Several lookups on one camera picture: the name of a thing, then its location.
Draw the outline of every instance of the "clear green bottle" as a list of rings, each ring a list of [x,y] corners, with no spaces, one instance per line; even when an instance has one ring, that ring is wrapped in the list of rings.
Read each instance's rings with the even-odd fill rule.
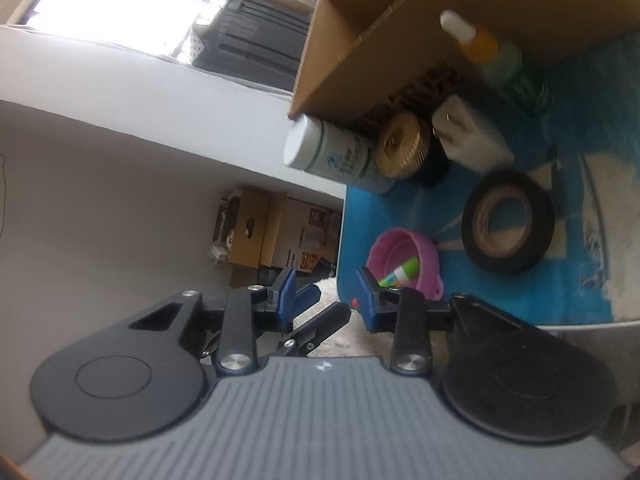
[[[549,109],[553,102],[549,84],[517,46],[508,41],[498,43],[490,32],[471,25],[452,10],[440,15],[440,25],[458,40],[460,50],[478,67],[487,85],[534,117]]]

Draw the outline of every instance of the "blue table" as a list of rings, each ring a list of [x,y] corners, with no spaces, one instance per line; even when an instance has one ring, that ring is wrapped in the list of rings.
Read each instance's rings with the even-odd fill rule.
[[[453,164],[425,189],[399,182],[384,196],[349,188],[338,258],[338,294],[349,303],[354,272],[392,226],[429,235],[445,297],[470,292],[529,322],[590,324],[640,319],[640,33],[546,70],[554,104],[534,120],[497,96],[474,105],[549,189],[555,253],[532,269],[495,276],[475,267],[460,241],[460,217],[481,177]]]

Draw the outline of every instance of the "white wall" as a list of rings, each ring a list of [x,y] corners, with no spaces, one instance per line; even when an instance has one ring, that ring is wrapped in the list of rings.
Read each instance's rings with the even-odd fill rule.
[[[44,358],[176,292],[227,291],[228,271],[213,268],[206,250],[216,200],[238,175],[114,132],[94,134],[0,107],[0,452],[14,460],[44,437],[28,394]]]
[[[289,97],[104,44],[0,27],[0,100],[151,140],[344,199],[284,166]]]

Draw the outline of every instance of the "pink bowl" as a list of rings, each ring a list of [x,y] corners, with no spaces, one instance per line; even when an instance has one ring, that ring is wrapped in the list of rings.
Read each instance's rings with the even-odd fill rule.
[[[438,252],[431,240],[416,231],[393,227],[383,232],[369,250],[367,269],[381,280],[413,256],[420,260],[420,274],[409,286],[423,293],[427,300],[440,300],[444,284]]]

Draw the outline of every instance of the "black tape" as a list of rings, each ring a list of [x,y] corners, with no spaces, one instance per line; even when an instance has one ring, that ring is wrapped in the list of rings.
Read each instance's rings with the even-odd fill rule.
[[[508,250],[497,248],[488,236],[491,211],[505,198],[516,197],[525,207],[526,226]],[[545,254],[554,234],[555,215],[549,195],[524,173],[496,171],[472,191],[462,215],[462,243],[469,259],[496,274],[529,269]]]

